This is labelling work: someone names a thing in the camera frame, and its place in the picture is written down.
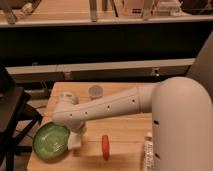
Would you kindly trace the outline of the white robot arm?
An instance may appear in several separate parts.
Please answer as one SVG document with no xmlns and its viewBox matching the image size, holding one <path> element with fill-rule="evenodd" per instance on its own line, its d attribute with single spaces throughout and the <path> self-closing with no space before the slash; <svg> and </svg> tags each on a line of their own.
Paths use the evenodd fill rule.
<svg viewBox="0 0 213 171">
<path fill-rule="evenodd" d="M 78 104 L 64 94 L 52 120 L 78 133 L 85 122 L 150 113 L 155 171 L 213 171 L 213 102 L 207 90 L 187 77 L 127 89 Z"/>
</svg>

